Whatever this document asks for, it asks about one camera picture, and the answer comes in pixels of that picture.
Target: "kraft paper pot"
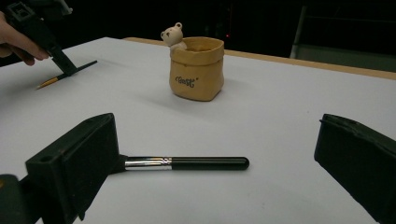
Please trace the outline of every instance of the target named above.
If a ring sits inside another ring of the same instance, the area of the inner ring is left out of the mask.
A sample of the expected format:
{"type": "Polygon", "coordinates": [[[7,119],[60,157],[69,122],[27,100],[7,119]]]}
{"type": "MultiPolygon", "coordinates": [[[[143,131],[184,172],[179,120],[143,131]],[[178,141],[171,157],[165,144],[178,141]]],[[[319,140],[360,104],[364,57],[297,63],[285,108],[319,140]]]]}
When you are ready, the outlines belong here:
{"type": "Polygon", "coordinates": [[[171,53],[169,84],[175,95],[211,101],[224,85],[224,42],[210,37],[186,37],[187,49],[171,53]]]}

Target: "white table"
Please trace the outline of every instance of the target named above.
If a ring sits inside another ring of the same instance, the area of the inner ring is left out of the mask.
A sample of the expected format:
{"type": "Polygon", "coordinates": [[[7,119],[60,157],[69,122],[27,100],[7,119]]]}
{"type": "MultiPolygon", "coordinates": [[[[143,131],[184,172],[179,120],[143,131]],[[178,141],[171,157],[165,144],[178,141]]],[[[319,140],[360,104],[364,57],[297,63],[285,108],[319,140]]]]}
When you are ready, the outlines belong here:
{"type": "Polygon", "coordinates": [[[396,138],[396,81],[224,56],[211,102],[175,96],[169,48],[101,38],[64,51],[98,63],[59,75],[51,61],[0,68],[0,174],[84,119],[113,113],[129,156],[244,156],[246,171],[134,171],[108,177],[82,223],[375,223],[317,162],[323,114],[396,138]]]}

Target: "gold pencil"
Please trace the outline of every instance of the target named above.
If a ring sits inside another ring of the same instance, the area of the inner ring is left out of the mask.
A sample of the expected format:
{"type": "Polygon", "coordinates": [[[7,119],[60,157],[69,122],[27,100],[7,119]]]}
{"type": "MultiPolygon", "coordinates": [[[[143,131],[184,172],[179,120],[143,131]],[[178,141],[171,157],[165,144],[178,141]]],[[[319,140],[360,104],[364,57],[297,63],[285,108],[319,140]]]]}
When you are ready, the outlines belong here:
{"type": "MultiPolygon", "coordinates": [[[[89,67],[89,66],[93,65],[94,63],[97,63],[97,61],[93,61],[93,62],[91,62],[91,63],[87,63],[87,64],[85,64],[85,65],[82,65],[81,67],[78,68],[77,72],[78,72],[78,71],[81,71],[82,69],[84,69],[84,68],[86,68],[86,67],[89,67]]],[[[44,87],[46,87],[46,86],[48,86],[48,85],[50,85],[50,84],[52,84],[52,83],[55,83],[55,82],[59,81],[59,80],[61,80],[61,79],[64,79],[65,77],[71,77],[71,75],[61,74],[61,75],[59,75],[59,76],[57,76],[57,77],[53,77],[53,78],[51,78],[51,79],[49,79],[49,80],[47,80],[47,81],[41,83],[41,84],[38,85],[37,88],[35,88],[35,89],[36,89],[36,90],[39,90],[39,89],[44,88],[44,87]]]]}

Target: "black brush handle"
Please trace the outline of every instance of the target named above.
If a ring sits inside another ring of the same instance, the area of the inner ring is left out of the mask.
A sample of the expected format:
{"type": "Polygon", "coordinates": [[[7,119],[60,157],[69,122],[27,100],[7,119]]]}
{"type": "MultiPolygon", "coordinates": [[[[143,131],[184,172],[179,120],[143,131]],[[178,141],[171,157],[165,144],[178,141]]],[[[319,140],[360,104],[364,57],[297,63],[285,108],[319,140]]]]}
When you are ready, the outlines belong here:
{"type": "Polygon", "coordinates": [[[246,170],[245,157],[172,157],[172,170],[246,170]]]}

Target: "dark background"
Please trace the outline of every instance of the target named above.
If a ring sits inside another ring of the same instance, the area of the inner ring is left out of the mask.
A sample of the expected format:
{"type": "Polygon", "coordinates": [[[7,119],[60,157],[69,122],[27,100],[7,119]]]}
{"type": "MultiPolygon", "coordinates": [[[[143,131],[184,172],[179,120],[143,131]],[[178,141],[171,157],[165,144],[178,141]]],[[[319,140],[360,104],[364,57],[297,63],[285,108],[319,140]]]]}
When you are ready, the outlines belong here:
{"type": "MultiPolygon", "coordinates": [[[[65,2],[73,13],[62,21],[46,21],[63,49],[104,36],[161,40],[161,31],[180,21],[184,36],[210,36],[224,40],[226,49],[289,57],[306,7],[299,44],[396,52],[395,1],[65,2]]],[[[11,56],[0,59],[0,66],[15,62],[19,59],[11,56]]]]}

